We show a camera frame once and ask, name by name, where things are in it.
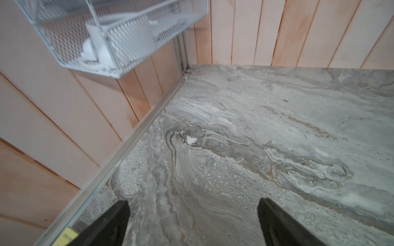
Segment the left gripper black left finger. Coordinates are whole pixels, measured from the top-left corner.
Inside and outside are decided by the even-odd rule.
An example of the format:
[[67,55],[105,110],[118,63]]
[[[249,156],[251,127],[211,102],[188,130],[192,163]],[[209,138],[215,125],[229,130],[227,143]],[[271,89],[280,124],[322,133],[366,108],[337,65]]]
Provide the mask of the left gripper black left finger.
[[128,201],[120,200],[101,215],[70,246],[121,246],[130,217]]

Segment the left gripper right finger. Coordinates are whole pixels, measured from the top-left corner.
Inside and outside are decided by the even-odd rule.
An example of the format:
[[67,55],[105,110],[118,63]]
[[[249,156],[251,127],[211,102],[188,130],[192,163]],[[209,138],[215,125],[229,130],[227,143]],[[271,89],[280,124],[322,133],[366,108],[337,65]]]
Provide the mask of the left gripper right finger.
[[267,246],[325,245],[269,198],[260,199],[257,213]]

